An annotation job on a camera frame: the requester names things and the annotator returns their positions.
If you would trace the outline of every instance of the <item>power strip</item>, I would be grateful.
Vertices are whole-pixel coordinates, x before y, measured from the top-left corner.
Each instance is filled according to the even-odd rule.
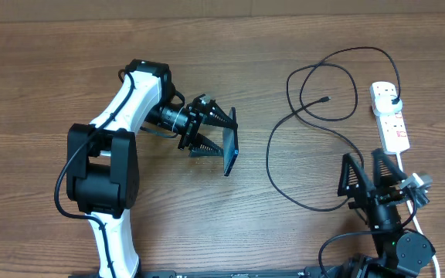
[[[396,87],[389,82],[375,82],[370,86],[373,109],[375,109],[375,100],[395,97],[396,95]],[[379,127],[382,148],[386,154],[400,154],[409,149],[408,134],[401,111],[390,114],[376,114],[375,118]]]

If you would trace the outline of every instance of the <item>wood grain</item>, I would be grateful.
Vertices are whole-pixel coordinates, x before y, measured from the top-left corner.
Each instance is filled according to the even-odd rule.
[[[0,23],[436,12],[445,0],[0,0]]]
[[[280,196],[265,172],[268,136],[289,113],[287,75],[335,50],[377,46],[396,61],[412,148],[408,172],[433,176],[431,203],[419,212],[445,276],[445,15],[348,15],[252,19],[172,19],[0,24],[0,276],[63,277],[97,270],[86,222],[65,219],[53,204],[65,162],[66,133],[88,123],[118,91],[118,69],[133,58],[168,63],[187,100],[202,93],[226,111],[236,107],[240,153],[230,177],[218,158],[188,158],[176,140],[138,136],[141,189],[132,212],[134,244],[145,270],[268,270],[317,265],[320,245],[340,232],[366,227],[346,208],[317,213]],[[351,71],[358,109],[334,128],[365,155],[380,146],[369,85],[395,81],[373,51],[331,60]],[[291,80],[297,102],[304,74]],[[325,117],[352,109],[349,78],[319,69],[305,101]],[[216,141],[220,131],[204,132]],[[329,207],[341,156],[339,138],[291,119],[274,135],[270,166],[276,183],[297,200]],[[76,205],[61,195],[67,210]],[[406,210],[401,207],[403,215]],[[332,244],[324,259],[342,263],[355,252],[374,254],[370,238]],[[431,277],[432,269],[423,270]]]

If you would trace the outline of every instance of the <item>wall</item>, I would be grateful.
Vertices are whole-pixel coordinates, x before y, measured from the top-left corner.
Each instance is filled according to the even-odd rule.
[[[0,22],[445,12],[445,0],[0,0]]]

